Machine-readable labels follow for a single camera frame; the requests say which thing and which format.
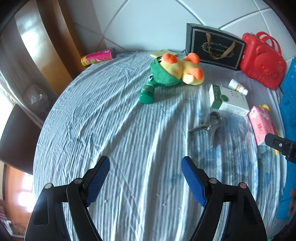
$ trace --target human hand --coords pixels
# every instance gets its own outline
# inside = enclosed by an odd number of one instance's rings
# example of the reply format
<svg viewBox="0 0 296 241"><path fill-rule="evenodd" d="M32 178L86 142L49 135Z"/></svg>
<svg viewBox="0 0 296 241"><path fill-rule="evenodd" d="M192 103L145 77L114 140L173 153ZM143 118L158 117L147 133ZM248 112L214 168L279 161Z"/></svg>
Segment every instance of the human hand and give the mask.
<svg viewBox="0 0 296 241"><path fill-rule="evenodd" d="M290 196L293 198L292 198L290 205L289 205L288 217L290 217L292 215L293 209L296 204L296 188L294 188L290 191Z"/></svg>

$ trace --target blue gripper pad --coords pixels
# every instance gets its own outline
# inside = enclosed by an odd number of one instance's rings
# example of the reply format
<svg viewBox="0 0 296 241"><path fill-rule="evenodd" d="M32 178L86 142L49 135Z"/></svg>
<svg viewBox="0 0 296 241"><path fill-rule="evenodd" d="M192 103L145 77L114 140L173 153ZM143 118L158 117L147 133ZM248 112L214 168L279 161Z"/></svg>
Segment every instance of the blue gripper pad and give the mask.
<svg viewBox="0 0 296 241"><path fill-rule="evenodd" d="M87 197L85 201L87 207L89 207L90 204L97 199L109 170L110 160L106 157L100 168L98 169L97 173L93 177L91 183L87 187Z"/></svg>
<svg viewBox="0 0 296 241"><path fill-rule="evenodd" d="M195 201L204 207L207 203L205 189L185 157L181 161L181 169Z"/></svg>

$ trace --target yellow plush body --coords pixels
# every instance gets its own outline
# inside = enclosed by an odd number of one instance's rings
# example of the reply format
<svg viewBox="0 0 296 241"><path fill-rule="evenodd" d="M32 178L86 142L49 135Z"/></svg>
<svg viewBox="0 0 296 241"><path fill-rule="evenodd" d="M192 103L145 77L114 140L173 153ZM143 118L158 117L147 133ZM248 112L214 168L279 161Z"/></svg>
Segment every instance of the yellow plush body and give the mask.
<svg viewBox="0 0 296 241"><path fill-rule="evenodd" d="M158 62L166 72L188 85L200 85L204 82L205 75L198 65L199 57L195 53L188 54L183 60L172 54L164 54Z"/></svg>

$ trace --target pink tissue pack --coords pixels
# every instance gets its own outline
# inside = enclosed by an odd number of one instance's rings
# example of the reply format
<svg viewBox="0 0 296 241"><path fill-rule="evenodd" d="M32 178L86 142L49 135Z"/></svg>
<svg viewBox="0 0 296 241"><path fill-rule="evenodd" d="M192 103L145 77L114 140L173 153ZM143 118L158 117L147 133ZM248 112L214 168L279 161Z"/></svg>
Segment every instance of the pink tissue pack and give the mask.
<svg viewBox="0 0 296 241"><path fill-rule="evenodd" d="M271 116L267 109L253 106L248 116L253 127L257 145L265 144L264 139L266 134L271 133L276 135L275 127L272 124Z"/></svg>

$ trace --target plush toy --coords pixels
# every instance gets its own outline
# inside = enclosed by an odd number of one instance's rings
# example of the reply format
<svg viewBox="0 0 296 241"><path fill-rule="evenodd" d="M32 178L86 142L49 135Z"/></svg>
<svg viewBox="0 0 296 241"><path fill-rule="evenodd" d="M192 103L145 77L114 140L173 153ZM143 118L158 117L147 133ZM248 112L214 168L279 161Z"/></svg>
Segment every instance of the plush toy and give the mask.
<svg viewBox="0 0 296 241"><path fill-rule="evenodd" d="M149 76L146 85L142 88L140 102L143 104L153 103L155 87L158 85L174 86L181 82L188 85L200 85L204 82L204 73L200 66L199 57L190 53L183 60L172 54L164 54L155 58L150 64L152 75Z"/></svg>

